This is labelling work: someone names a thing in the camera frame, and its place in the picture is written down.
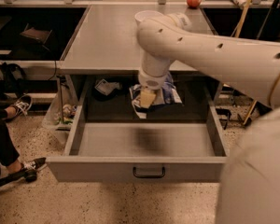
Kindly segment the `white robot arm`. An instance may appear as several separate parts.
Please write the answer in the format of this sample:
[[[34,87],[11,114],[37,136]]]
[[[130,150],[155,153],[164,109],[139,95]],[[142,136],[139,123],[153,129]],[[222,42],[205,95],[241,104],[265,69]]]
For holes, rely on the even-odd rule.
[[[216,224],[280,224],[280,43],[196,34],[182,14],[146,18],[140,105],[149,107],[180,61],[271,108],[233,146],[223,167]]]

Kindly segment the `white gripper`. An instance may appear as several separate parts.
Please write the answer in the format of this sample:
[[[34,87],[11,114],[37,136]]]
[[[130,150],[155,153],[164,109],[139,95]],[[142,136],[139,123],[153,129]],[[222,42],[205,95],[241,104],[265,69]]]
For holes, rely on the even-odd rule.
[[[166,76],[153,77],[148,75],[145,71],[139,70],[138,81],[142,87],[147,88],[140,91],[140,106],[143,108],[150,108],[156,99],[155,91],[161,88],[165,79]]]

